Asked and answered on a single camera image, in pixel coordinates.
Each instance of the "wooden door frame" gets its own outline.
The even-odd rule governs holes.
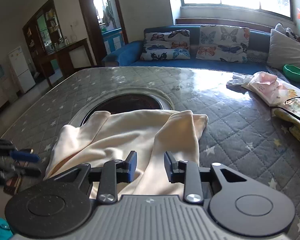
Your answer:
[[[114,0],[118,11],[120,25],[122,29],[122,36],[125,44],[128,43],[126,30],[122,19],[122,13],[119,5],[119,0]],[[96,59],[97,65],[102,66],[101,61],[107,55],[106,47],[103,41],[102,33],[99,27],[96,9],[93,0],[79,0],[84,24],[87,29],[88,37],[90,40],[92,52]]]

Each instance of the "plastic bowl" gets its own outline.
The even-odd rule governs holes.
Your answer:
[[[284,65],[283,67],[284,75],[295,82],[300,82],[300,68],[294,65]]]

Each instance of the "yellow cloth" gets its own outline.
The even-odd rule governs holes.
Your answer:
[[[183,184],[171,184],[164,168],[164,153],[176,160],[199,163],[199,143],[208,123],[205,114],[187,110],[137,110],[110,114],[95,112],[81,127],[65,125],[53,147],[45,179],[80,163],[101,167],[109,160],[124,160],[131,150],[138,153],[135,180],[118,187],[118,196],[183,194]],[[91,198],[97,195],[94,183]]]

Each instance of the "beige pillow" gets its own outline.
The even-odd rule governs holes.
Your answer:
[[[279,70],[286,64],[300,68],[300,43],[272,29],[267,64]]]

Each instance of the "refrigerator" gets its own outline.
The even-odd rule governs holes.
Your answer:
[[[17,47],[8,54],[12,70],[14,71],[20,90],[22,93],[26,93],[30,88],[35,85],[34,79],[28,68],[25,56],[23,55],[21,47]]]

